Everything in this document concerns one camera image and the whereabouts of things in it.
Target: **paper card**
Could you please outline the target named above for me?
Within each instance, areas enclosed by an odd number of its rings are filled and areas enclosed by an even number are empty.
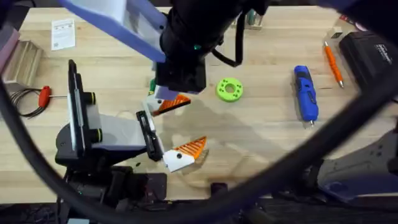
[[[74,46],[76,46],[75,21],[73,19],[52,21],[51,50]]]

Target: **wooden table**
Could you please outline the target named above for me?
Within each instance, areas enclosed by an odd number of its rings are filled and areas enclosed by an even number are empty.
[[[74,18],[76,47],[50,50],[51,21]],[[212,55],[207,59],[207,88],[190,96],[191,105],[155,119],[166,147],[208,136],[208,156],[201,164],[169,174],[169,199],[206,198],[212,182],[230,186],[246,180],[294,149],[336,114],[355,94],[353,79],[343,72],[345,89],[334,80],[323,53],[323,38],[338,18],[334,11],[318,7],[270,7],[264,28],[244,33],[244,62],[238,68],[222,64]],[[49,85],[54,94],[67,91],[67,62],[72,58],[82,74],[86,91],[98,96],[103,114],[135,119],[141,101],[154,77],[151,61],[119,43],[65,9],[31,9],[21,28],[21,39],[30,39],[44,49],[36,87]],[[225,35],[221,51],[234,54],[234,30]],[[292,87],[292,70],[307,65],[317,91],[320,116],[313,129],[299,121]],[[244,85],[243,97],[225,103],[215,94],[224,77],[235,77]],[[33,98],[22,103],[22,110],[37,105]],[[333,156],[341,156],[375,141],[394,126],[397,106],[390,106]],[[65,168],[54,161],[55,138],[68,123],[67,102],[53,99],[48,109],[34,119],[24,119],[35,143],[55,169]],[[35,175],[0,123],[0,203],[54,202],[54,194]],[[162,162],[141,155],[122,162],[137,172],[165,172]]]

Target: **wooden block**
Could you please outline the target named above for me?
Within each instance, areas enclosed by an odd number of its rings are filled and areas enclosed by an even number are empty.
[[[18,42],[2,73],[8,91],[18,91],[33,84],[41,56],[42,49],[31,41]]]

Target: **blue electric screwdriver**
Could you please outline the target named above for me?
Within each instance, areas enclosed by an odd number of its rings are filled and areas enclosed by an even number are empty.
[[[318,105],[315,89],[307,66],[297,65],[294,68],[296,93],[300,105],[300,113],[304,121],[311,126],[318,119]]]

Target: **black box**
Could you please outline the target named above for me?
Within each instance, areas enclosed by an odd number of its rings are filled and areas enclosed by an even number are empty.
[[[398,49],[370,31],[349,33],[339,46],[361,90],[398,60]]]

